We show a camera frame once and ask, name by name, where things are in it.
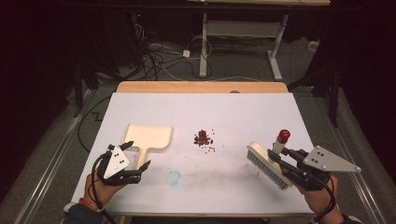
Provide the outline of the pile of red crumbs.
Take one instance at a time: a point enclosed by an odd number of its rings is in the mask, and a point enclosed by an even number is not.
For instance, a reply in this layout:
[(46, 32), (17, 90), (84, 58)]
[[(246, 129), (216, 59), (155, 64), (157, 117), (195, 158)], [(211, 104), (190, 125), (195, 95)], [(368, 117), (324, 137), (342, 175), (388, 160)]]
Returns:
[(193, 144), (205, 154), (215, 152), (215, 141), (213, 139), (214, 132), (212, 130), (200, 130), (193, 137)]

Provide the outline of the person's right hand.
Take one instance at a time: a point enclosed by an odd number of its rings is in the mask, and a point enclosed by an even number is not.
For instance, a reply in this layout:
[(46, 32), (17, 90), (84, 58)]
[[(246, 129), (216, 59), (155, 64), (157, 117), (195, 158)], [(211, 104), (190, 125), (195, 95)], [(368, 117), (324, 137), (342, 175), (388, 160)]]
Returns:
[[(332, 191), (334, 199), (338, 199), (338, 179), (335, 175), (331, 176), (331, 179), (327, 183), (327, 187)], [(331, 202), (331, 195), (325, 189), (309, 191), (303, 187), (296, 185), (296, 188), (304, 195), (304, 199), (307, 202), (308, 207), (316, 214), (323, 214)]]

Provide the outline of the white brush with red-tipped handle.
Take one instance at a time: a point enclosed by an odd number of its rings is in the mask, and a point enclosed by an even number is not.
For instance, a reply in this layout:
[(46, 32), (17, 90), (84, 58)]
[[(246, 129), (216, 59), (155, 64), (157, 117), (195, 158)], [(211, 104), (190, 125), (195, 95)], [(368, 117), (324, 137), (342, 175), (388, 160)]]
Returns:
[(281, 130), (271, 149), (266, 149), (256, 142), (251, 142), (247, 146), (247, 158), (282, 190), (291, 187), (292, 183), (282, 175), (280, 165), (273, 161), (269, 155), (275, 153), (278, 156), (289, 138), (290, 132)]

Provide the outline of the metal floor rail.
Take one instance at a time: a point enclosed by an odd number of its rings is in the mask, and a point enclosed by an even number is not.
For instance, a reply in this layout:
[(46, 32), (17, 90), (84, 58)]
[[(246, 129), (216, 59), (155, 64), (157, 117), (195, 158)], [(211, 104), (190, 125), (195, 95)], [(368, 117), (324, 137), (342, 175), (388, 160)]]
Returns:
[(338, 127), (335, 127), (329, 117), (328, 100), (315, 98), (314, 101), (320, 114), (321, 128), (321, 131), (309, 129), (314, 143), (333, 150), (362, 168), (358, 174), (338, 175), (342, 211), (358, 217), (364, 224), (389, 224), (386, 202), (393, 183), (363, 134), (348, 102), (341, 96), (336, 112)]
[(93, 101), (95, 94), (96, 90), (85, 90), (80, 95), (82, 106), (78, 107), (78, 103), (68, 105), (40, 139), (22, 169), (18, 184), (13, 187), (19, 190), (20, 196), (27, 190), (29, 195), (12, 224), (32, 224), (82, 120), (82, 113)]

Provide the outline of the black stand leg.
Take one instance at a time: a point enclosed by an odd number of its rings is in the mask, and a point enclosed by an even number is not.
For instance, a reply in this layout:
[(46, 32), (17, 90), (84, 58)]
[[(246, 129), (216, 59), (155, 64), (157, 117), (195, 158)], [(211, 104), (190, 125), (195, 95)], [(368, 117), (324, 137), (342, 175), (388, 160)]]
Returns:
[(297, 81), (291, 82), (287, 89), (294, 90), (300, 86), (311, 86), (314, 97), (329, 98), (329, 119), (334, 128), (338, 127), (337, 107), (340, 86), (340, 74), (337, 69), (321, 68), (311, 75), (306, 75)]

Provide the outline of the person's left hand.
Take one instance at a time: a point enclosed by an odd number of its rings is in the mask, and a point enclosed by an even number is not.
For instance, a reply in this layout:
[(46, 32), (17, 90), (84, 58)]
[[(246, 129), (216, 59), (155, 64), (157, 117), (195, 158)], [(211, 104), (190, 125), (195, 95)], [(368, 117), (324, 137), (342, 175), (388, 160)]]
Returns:
[(97, 211), (109, 203), (113, 196), (123, 188), (124, 185), (116, 187), (105, 185), (97, 173), (94, 173), (94, 175), (88, 174), (81, 203), (91, 210)]

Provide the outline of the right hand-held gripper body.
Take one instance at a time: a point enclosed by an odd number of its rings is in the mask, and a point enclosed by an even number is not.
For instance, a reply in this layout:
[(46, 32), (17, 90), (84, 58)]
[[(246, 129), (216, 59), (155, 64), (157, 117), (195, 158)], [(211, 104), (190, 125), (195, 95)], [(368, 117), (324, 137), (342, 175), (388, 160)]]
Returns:
[(296, 165), (290, 164), (291, 173), (283, 175), (309, 191), (323, 189), (330, 180), (332, 172), (359, 173), (361, 171), (358, 165), (333, 154), (324, 147), (316, 146), (310, 152), (303, 149), (296, 151), (301, 157), (293, 158)]

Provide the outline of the white metal desk frame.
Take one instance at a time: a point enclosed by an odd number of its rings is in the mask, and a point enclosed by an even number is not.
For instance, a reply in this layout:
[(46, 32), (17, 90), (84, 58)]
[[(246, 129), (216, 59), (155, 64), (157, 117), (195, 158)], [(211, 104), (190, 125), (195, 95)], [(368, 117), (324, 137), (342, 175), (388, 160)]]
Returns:
[[(190, 2), (200, 2), (204, 7), (213, 7), (215, 4), (226, 7), (282, 7), (289, 9), (291, 7), (327, 7), (330, 0), (189, 0)], [(289, 13), (282, 13), (280, 21), (262, 22), (262, 21), (219, 21), (210, 20), (208, 14), (203, 14), (202, 22), (202, 39), (200, 53), (200, 71), (199, 77), (208, 77), (208, 56), (211, 53), (212, 46), (207, 39), (208, 36), (235, 36), (235, 37), (273, 37), (275, 44), (271, 50), (266, 52), (268, 63), (276, 81), (283, 79), (277, 61), (276, 54), (281, 42), (281, 38), (286, 29)]]

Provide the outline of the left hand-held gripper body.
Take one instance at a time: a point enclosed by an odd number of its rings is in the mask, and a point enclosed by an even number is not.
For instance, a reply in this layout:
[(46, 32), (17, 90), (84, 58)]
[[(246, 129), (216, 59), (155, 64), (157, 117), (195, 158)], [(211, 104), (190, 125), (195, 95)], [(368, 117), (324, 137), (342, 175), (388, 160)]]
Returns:
[(109, 145), (98, 167), (98, 176), (107, 186), (138, 184), (141, 175), (137, 170), (127, 170), (130, 162), (125, 150), (120, 146)]

